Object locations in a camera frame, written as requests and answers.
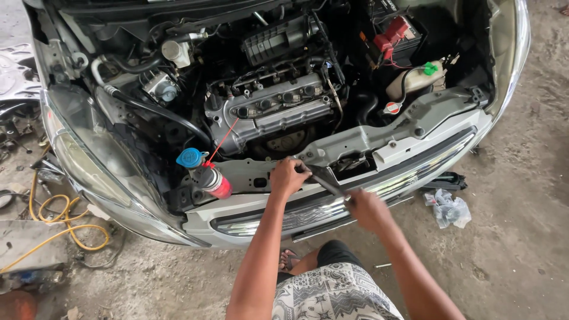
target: yellow hose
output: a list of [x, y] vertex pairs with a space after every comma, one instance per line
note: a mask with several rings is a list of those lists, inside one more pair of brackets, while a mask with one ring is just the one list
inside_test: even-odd
[[[49, 150], [50, 150], [50, 147], [49, 147], [49, 146], [48, 146], [47, 148], [45, 148], [45, 150], [43, 150], [42, 157], [43, 157], [43, 156], [47, 153], [47, 151], [49, 151]], [[70, 218], [70, 217], [69, 217], [69, 212], [71, 211], [71, 207], [72, 207], [76, 202], [79, 201], [79, 197], [73, 199], [73, 201], [69, 201], [69, 197], [67, 197], [66, 195], [55, 195], [55, 196], [53, 196], [53, 197], [47, 199], [47, 200], [42, 204], [42, 206], [39, 208], [39, 211], [38, 211], [38, 217], [39, 217], [39, 219], [38, 219], [38, 217], [36, 217], [36, 215], [34, 214], [34, 193], [35, 193], [35, 188], [36, 188], [36, 182], [37, 182], [37, 180], [38, 180], [38, 170], [36, 169], [36, 170], [34, 171], [34, 178], [33, 178], [33, 180], [32, 180], [32, 186], [31, 186], [31, 188], [30, 188], [30, 202], [29, 202], [29, 204], [28, 204], [29, 210], [30, 210], [30, 215], [31, 215], [32, 219], [34, 219], [35, 221], [41, 220], [41, 221], [43, 221], [43, 222], [45, 222], [45, 223], [65, 222], [65, 225], [67, 225], [67, 230], [61, 231], [61, 232], [58, 233], [57, 235], [52, 236], [52, 237], [50, 237], [49, 239], [47, 239], [46, 241], [40, 243], [40, 244], [37, 245], [34, 249], [28, 251], [28, 253], [26, 253], [25, 255], [21, 256], [21, 257], [18, 258], [16, 261], [14, 261], [14, 262], [12, 262], [11, 264], [9, 264], [8, 266], [2, 268], [2, 269], [0, 270], [0, 273], [4, 273], [4, 272], [7, 271], [8, 269], [12, 268], [12, 267], [13, 267], [15, 264], [17, 264], [18, 262], [22, 261], [22, 260], [25, 259], [27, 256], [29, 256], [29, 255], [31, 255], [32, 253], [34, 253], [34, 252], [35, 252], [37, 249], [39, 249], [42, 245], [44, 245], [44, 244], [50, 242], [51, 240], [53, 240], [53, 239], [55, 239], [55, 238], [57, 238], [57, 237], [59, 237], [59, 236], [61, 236], [61, 235], [66, 234], [67, 232], [71, 233], [71, 237], [74, 239], [75, 243], [77, 243], [78, 246], [80, 246], [81, 248], [83, 248], [83, 249], [85, 249], [85, 250], [89, 250], [89, 251], [99, 250], [99, 249], [103, 248], [104, 246], [106, 246], [107, 243], [109, 242], [109, 239], [110, 239], [109, 233], [108, 233], [108, 232], [105, 230], [105, 228], [103, 228], [103, 227], [100, 227], [100, 226], [94, 225], [94, 224], [84, 224], [84, 225], [78, 225], [78, 226], [76, 226], [76, 227], [72, 227], [72, 226], [71, 226], [70, 221], [77, 220], [77, 219], [83, 217], [84, 215], [86, 215], [87, 212], [89, 212], [89, 210], [85, 210], [85, 212], [83, 212], [82, 214], [80, 214], [80, 215], [78, 215], [78, 216], [76, 216], [76, 217], [73, 217], [73, 218]], [[59, 214], [59, 216], [57, 216], [57, 217], [55, 217], [55, 218], [53, 218], [53, 219], [51, 219], [51, 220], [48, 220], [48, 219], [46, 219], [46, 218], [43, 217], [43, 215], [42, 215], [42, 210], [43, 210], [52, 200], [54, 200], [54, 199], [56, 199], [56, 198], [63, 198], [63, 199], [65, 199], [65, 201], [66, 201], [65, 208], [62, 210], [62, 212]], [[86, 245], [84, 245], [84, 244], [77, 238], [77, 236], [75, 235], [75, 233], [73, 232], [73, 230], [80, 229], [80, 228], [87, 228], [87, 227], [99, 229], [99, 230], [105, 235], [105, 242], [103, 242], [103, 244], [101, 244], [100, 246], [95, 247], [95, 248], [90, 248], [90, 247], [87, 247]]]

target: plastic bag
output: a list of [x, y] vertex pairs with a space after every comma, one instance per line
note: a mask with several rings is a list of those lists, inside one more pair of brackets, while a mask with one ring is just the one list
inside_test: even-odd
[[447, 190], [437, 189], [434, 195], [426, 193], [423, 196], [425, 205], [432, 206], [436, 222], [441, 229], [448, 227], [451, 223], [464, 229], [466, 224], [472, 220], [466, 202], [459, 197], [452, 200], [452, 195]]

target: shorts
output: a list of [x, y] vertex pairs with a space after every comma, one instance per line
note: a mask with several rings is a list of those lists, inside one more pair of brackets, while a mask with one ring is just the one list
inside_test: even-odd
[[[340, 240], [330, 240], [326, 242], [320, 248], [320, 251], [318, 251], [318, 257], [316, 259], [318, 261], [317, 268], [339, 262], [351, 263], [360, 266], [362, 269], [364, 268], [360, 259]], [[279, 272], [277, 274], [277, 284], [292, 277], [294, 276], [290, 273]]]

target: forearm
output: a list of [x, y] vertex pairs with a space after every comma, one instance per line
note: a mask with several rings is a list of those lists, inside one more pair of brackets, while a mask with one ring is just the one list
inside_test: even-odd
[[464, 319], [421, 263], [395, 221], [387, 219], [376, 235], [386, 248], [411, 319]]
[[285, 197], [269, 196], [263, 217], [237, 272], [227, 319], [271, 317], [285, 204]]

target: green cap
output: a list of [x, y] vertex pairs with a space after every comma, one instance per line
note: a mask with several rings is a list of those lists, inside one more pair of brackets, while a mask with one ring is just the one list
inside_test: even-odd
[[437, 67], [436, 65], [434, 65], [434, 64], [432, 64], [432, 63], [430, 63], [430, 62], [427, 62], [427, 63], [425, 64], [425, 69], [423, 70], [423, 72], [424, 72], [427, 76], [432, 76], [432, 75], [435, 73], [435, 71], [438, 71], [438, 70], [439, 70], [439, 67]]

